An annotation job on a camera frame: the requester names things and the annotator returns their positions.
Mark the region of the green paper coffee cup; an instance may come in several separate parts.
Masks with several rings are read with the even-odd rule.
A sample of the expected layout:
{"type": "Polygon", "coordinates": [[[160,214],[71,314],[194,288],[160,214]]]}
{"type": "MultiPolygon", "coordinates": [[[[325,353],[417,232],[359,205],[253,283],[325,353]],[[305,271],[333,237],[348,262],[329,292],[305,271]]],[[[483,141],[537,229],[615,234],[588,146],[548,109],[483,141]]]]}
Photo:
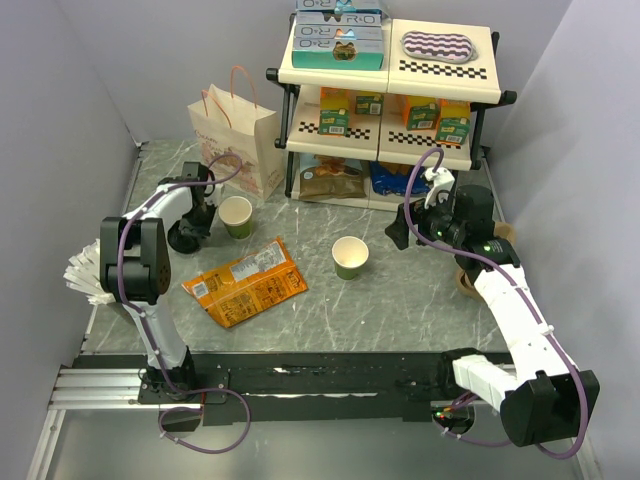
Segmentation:
{"type": "Polygon", "coordinates": [[[355,279],[369,258],[369,248],[354,236],[336,240],[331,249],[336,275],[342,280],[355,279]]]}
{"type": "Polygon", "coordinates": [[[238,240],[248,238],[251,235],[252,214],[251,202],[241,196],[231,196],[224,199],[218,208],[218,216],[228,234],[238,240]]]}

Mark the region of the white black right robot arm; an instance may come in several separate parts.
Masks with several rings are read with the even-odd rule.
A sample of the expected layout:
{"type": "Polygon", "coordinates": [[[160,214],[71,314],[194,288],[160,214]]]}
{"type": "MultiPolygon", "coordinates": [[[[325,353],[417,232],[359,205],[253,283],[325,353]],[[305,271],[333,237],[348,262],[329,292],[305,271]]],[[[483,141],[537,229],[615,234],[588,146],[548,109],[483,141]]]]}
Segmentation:
{"type": "Polygon", "coordinates": [[[540,313],[513,245],[495,233],[490,189],[466,185],[453,202],[405,201],[385,233],[404,250],[409,236],[453,254],[489,307],[515,367],[509,373],[474,349],[444,355],[438,390],[448,398],[469,391],[498,411],[509,441],[518,446],[584,440],[600,385],[559,345],[540,313]]]}

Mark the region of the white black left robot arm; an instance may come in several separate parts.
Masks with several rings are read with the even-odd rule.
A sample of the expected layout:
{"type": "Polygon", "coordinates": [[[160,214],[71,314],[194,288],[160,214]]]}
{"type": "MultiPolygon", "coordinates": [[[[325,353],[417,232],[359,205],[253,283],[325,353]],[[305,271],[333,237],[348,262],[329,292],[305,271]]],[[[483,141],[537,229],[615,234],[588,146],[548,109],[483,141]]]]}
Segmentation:
{"type": "Polygon", "coordinates": [[[198,162],[160,181],[139,208],[107,217],[100,226],[99,277],[102,289],[132,318],[147,353],[142,386],[184,402],[198,387],[188,346],[177,332],[168,306],[169,251],[198,252],[219,202],[215,176],[198,162]]]}

